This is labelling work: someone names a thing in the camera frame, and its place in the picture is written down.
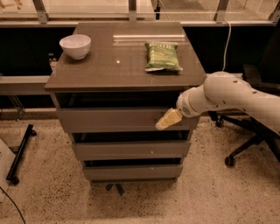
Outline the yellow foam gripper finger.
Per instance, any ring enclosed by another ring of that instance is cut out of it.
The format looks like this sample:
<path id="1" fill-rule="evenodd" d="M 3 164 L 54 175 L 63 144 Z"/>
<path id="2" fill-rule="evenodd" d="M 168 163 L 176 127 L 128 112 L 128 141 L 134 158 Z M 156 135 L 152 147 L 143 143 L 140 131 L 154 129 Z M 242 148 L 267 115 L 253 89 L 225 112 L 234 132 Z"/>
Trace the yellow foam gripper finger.
<path id="1" fill-rule="evenodd" d="M 165 130 L 170 126 L 180 122 L 181 120 L 182 120 L 181 113 L 175 108 L 170 108 L 164 114 L 164 116 L 160 118 L 159 121 L 156 123 L 156 128 L 158 130 Z"/>

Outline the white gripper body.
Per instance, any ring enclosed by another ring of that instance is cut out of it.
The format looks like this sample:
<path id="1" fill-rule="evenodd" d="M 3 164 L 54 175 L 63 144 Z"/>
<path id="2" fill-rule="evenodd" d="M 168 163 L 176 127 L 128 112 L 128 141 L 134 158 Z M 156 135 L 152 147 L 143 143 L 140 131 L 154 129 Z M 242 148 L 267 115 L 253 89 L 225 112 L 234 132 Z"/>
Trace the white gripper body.
<path id="1" fill-rule="evenodd" d="M 195 117 L 198 116 L 200 113 L 193 109 L 190 103 L 190 94 L 192 90 L 188 89 L 182 92 L 176 102 L 176 108 L 178 112 L 184 117 Z"/>

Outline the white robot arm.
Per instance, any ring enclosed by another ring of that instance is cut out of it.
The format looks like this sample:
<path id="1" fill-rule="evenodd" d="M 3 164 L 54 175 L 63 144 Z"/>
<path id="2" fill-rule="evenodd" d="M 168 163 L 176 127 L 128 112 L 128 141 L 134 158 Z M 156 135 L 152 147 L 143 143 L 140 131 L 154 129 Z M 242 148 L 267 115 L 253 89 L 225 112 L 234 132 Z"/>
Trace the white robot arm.
<path id="1" fill-rule="evenodd" d="M 207 111 L 239 109 L 280 134 L 280 97 L 253 89 L 245 80 L 227 72 L 209 74 L 199 87 L 181 93 L 176 108 L 170 108 L 157 122 L 158 130 Z"/>

